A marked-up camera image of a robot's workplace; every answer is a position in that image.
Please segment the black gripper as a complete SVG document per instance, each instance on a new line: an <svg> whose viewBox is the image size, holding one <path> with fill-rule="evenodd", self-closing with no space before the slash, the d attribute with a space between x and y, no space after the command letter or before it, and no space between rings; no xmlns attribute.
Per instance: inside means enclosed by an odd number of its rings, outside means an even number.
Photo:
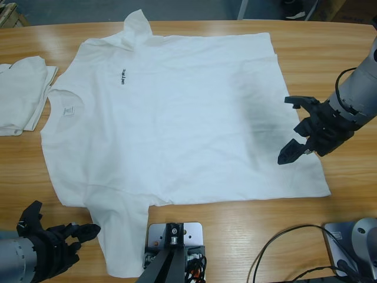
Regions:
<svg viewBox="0 0 377 283"><path fill-rule="evenodd" d="M301 144L291 139L278 155L279 165L293 163L307 151L323 157L350 139L358 129L356 123L343 118L328 102L321 103L314 97L287 96L285 103L292 104L293 109L303 108L309 113L309 117L294 128L307 141Z"/></svg>
<svg viewBox="0 0 377 283"><path fill-rule="evenodd" d="M16 226L18 235L31 242L32 254L36 256L32 282L42 282L70 269L80 260L77 252L81 243L93 240L101 230L96 224L76 223L44 229L41 208L42 203L35 200L23 211ZM70 236L78 241L68 244L66 239Z"/></svg>

